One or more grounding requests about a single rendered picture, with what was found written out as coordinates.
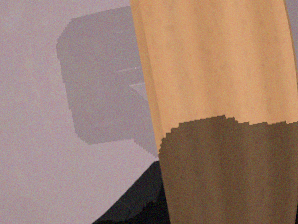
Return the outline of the brown wooden board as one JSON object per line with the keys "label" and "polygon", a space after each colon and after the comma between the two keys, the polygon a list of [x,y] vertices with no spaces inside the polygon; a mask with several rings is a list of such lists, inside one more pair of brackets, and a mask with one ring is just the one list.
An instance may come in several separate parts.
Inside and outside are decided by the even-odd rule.
{"label": "brown wooden board", "polygon": [[130,0],[170,224],[295,224],[285,0]]}

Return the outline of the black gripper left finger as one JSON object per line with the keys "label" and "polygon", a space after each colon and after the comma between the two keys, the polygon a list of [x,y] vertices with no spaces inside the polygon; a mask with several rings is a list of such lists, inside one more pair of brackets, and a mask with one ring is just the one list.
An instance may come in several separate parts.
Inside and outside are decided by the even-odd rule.
{"label": "black gripper left finger", "polygon": [[160,165],[160,160],[154,161],[92,224],[170,224]]}

